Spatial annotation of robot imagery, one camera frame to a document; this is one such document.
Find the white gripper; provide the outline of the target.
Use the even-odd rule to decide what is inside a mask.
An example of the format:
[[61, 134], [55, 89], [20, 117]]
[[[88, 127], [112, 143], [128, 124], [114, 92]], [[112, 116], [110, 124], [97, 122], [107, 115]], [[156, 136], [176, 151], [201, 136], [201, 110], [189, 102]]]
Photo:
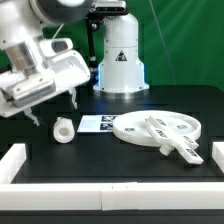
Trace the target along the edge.
[[50, 67], [41, 73], [26, 77], [11, 71], [0, 75], [0, 116], [10, 117], [21, 111], [39, 126], [33, 107], [65, 91], [71, 96], [74, 109], [78, 108], [76, 86], [90, 79], [90, 71], [82, 56], [75, 50], [48, 60]]

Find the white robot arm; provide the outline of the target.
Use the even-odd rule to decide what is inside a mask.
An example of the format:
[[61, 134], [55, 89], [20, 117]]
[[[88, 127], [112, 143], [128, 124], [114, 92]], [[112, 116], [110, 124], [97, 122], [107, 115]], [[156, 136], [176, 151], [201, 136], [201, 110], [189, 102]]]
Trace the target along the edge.
[[125, 0], [0, 0], [0, 116], [88, 83], [111, 97], [147, 91], [138, 22]]

